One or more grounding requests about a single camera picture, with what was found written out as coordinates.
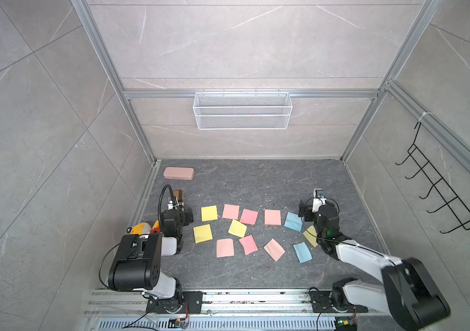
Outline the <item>dark pink torn page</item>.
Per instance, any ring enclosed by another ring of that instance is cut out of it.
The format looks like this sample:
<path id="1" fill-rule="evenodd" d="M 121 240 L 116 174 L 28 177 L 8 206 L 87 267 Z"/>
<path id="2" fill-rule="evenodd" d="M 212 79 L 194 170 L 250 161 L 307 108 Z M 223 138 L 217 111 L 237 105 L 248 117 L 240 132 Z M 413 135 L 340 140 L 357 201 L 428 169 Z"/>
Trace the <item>dark pink torn page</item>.
<path id="1" fill-rule="evenodd" d="M 258 250 L 257 244 L 252 235 L 239 239 L 239 242 L 243 247 L 245 255 L 250 255 Z"/>

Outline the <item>yellow torn memo page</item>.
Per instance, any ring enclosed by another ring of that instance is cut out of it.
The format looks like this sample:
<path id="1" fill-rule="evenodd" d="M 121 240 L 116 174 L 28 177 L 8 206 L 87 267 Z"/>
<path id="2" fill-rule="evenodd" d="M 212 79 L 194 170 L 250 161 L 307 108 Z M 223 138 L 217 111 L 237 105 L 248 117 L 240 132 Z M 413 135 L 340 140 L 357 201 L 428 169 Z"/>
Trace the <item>yellow torn memo page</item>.
<path id="1" fill-rule="evenodd" d="M 245 237 L 247 232 L 247 226 L 237 220 L 232 220 L 228 233 L 239 238 Z"/>

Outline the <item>yellow memo pad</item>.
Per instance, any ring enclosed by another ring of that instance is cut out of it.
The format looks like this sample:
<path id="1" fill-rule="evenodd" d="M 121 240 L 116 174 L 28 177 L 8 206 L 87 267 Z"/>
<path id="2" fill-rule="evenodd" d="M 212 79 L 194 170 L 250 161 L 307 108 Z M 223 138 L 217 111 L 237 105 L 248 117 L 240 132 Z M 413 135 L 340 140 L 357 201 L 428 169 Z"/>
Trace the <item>yellow memo pad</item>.
<path id="1" fill-rule="evenodd" d="M 211 205 L 201 208 L 201 220 L 202 222 L 214 221 L 218 219 L 218 210 L 216 205 Z"/>
<path id="2" fill-rule="evenodd" d="M 317 233 L 314 226 L 310 226 L 307 230 L 303 232 L 304 237 L 309 243 L 316 248 L 319 244 L 317 242 Z"/>

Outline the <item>blue memo pad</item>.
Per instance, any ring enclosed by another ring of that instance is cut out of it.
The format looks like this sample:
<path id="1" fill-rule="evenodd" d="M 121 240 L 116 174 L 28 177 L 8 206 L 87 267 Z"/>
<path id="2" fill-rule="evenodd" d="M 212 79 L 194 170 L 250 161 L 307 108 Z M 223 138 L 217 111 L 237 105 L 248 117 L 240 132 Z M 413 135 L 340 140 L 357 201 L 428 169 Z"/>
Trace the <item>blue memo pad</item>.
<path id="1" fill-rule="evenodd" d="M 297 214 L 294 214 L 292 212 L 288 212 L 284 226 L 286 228 L 289 228 L 291 230 L 295 230 L 297 232 L 301 232 L 303 228 L 303 218 L 298 216 Z"/>

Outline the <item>salmon torn memo page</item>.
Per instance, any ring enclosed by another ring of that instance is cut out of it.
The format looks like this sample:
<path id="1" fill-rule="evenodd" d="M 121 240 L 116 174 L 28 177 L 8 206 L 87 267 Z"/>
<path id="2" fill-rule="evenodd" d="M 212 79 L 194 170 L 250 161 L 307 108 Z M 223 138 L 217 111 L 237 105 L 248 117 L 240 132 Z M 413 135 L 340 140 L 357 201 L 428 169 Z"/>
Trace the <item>salmon torn memo page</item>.
<path id="1" fill-rule="evenodd" d="M 285 254 L 285 249 L 275 239 L 271 239 L 264 246 L 264 249 L 275 262 Z"/>

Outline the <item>pink torn memo page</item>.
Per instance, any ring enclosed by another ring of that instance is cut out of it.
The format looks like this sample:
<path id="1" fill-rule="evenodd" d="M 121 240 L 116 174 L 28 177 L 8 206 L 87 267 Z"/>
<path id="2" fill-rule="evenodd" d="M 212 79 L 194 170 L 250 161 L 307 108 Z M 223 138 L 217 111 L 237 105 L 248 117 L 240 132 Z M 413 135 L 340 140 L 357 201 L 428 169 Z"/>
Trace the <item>pink torn memo page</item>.
<path id="1" fill-rule="evenodd" d="M 216 245 L 217 258 L 233 257 L 234 256 L 234 242 L 232 239 L 219 239 Z"/>

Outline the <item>pink memo pad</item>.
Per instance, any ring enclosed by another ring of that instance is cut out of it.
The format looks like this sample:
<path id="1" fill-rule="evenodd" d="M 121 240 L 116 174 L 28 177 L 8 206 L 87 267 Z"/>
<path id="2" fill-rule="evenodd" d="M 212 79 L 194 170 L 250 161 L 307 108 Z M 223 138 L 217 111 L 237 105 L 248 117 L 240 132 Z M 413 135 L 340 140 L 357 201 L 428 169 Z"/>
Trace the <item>pink memo pad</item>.
<path id="1" fill-rule="evenodd" d="M 240 222 L 247 225 L 255 225 L 258 218 L 258 212 L 244 209 L 240 217 Z"/>
<path id="2" fill-rule="evenodd" d="M 265 210 L 264 220 L 266 226 L 281 226 L 281 211 L 280 210 Z"/>
<path id="3" fill-rule="evenodd" d="M 225 204 L 223 207 L 222 218 L 224 219 L 231 219 L 231 220 L 239 220 L 239 205 L 230 205 Z"/>

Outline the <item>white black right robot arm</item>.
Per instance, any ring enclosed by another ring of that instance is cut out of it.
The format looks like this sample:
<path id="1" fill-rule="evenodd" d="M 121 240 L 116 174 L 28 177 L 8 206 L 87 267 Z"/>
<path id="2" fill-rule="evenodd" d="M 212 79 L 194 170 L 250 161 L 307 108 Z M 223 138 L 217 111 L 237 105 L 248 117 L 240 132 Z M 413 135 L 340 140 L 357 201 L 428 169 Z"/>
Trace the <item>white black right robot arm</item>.
<path id="1" fill-rule="evenodd" d="M 449 303 L 420 260 L 377 252 L 343 234 L 334 200 L 316 196 L 301 201 L 298 216 L 314 226 L 313 237 L 326 255 L 378 281 L 368 284 L 348 277 L 333 283 L 326 309 L 346 313 L 370 308 L 390 315 L 404 330 L 420 330 L 451 315 Z"/>

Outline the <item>blue torn memo page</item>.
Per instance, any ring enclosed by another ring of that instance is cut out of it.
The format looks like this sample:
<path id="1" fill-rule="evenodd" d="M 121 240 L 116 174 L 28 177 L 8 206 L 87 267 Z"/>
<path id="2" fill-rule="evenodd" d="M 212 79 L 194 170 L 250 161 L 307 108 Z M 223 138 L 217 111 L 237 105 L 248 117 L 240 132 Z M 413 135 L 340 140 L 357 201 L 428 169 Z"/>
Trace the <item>blue torn memo page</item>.
<path id="1" fill-rule="evenodd" d="M 306 263 L 312 260 L 312 254 L 306 243 L 294 244 L 293 247 L 300 263 Z"/>

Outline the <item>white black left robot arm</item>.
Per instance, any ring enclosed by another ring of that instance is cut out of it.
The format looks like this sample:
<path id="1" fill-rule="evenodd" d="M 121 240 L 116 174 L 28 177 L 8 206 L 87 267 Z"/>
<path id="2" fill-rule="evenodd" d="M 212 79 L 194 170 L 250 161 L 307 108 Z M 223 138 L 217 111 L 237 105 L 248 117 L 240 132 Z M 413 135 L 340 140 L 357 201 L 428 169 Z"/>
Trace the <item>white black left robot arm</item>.
<path id="1" fill-rule="evenodd" d="M 98 271 L 105 289 L 115 292 L 140 292 L 149 301 L 148 310 L 160 308 L 167 313 L 185 309 L 181 282 L 161 271 L 163 256 L 178 255 L 183 248 L 183 228 L 194 221 L 192 211 L 181 205 L 169 184 L 163 186 L 157 205 L 159 231 L 123 235 L 113 249 L 115 256 L 107 279 Z"/>

